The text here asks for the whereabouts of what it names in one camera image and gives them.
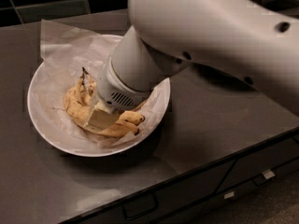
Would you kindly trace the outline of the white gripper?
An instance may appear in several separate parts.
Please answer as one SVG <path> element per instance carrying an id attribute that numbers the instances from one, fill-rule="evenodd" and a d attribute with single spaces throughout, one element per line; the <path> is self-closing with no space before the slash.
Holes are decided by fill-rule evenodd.
<path id="1" fill-rule="evenodd" d="M 102 131 L 119 119 L 117 109 L 134 109 L 150 96 L 153 73 L 139 63 L 109 56 L 99 69 L 96 83 L 98 96 L 104 101 L 92 102 L 84 126 Z"/>

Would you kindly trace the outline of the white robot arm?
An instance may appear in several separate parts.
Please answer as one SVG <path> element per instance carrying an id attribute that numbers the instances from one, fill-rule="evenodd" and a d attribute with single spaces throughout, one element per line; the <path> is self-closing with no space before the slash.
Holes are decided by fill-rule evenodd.
<path id="1" fill-rule="evenodd" d="M 299 114 L 299 24 L 271 0 L 128 0 L 131 27 L 100 67 L 87 121 L 105 129 L 184 66 L 247 82 Z"/>

